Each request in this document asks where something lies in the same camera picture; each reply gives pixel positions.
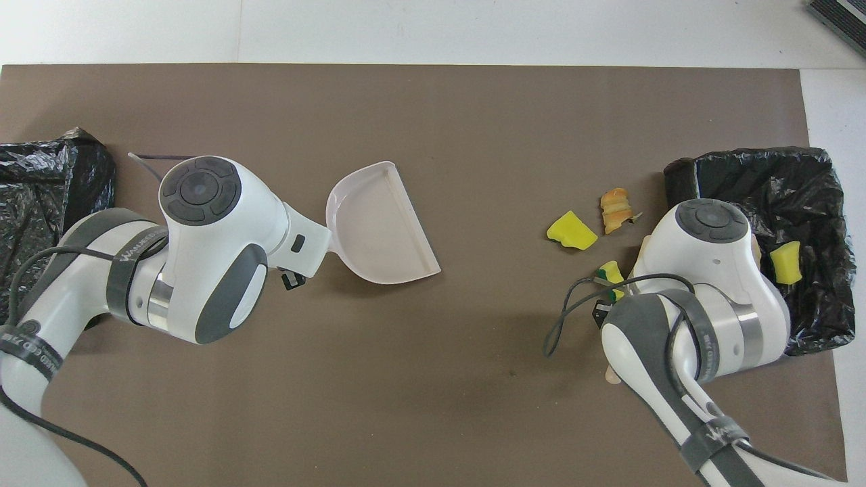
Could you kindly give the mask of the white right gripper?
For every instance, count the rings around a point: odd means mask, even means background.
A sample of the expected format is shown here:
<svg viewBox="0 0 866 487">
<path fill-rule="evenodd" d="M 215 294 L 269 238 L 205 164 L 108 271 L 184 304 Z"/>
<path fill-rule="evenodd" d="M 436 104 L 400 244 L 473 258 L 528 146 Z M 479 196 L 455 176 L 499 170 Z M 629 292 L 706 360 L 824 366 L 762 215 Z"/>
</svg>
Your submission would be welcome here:
<svg viewBox="0 0 866 487">
<path fill-rule="evenodd" d="M 644 275 L 675 274 L 677 268 L 673 262 L 673 244 L 677 243 L 677 230 L 656 228 L 641 241 L 637 261 L 632 268 L 632 277 Z M 602 329 L 614 302 L 599 299 L 593 305 L 593 320 L 598 329 Z"/>
</svg>

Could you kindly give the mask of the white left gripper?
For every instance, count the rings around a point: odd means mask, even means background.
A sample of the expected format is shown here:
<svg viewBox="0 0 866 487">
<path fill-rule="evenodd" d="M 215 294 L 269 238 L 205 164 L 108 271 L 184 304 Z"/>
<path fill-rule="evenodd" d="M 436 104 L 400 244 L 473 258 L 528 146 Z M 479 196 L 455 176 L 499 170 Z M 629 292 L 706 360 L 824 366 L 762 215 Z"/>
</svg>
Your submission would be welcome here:
<svg viewBox="0 0 866 487">
<path fill-rule="evenodd" d="M 329 250 L 332 232 L 286 203 L 278 216 L 279 240 L 270 252 L 270 266 L 279 269 L 283 286 L 291 291 L 315 276 Z"/>
</svg>

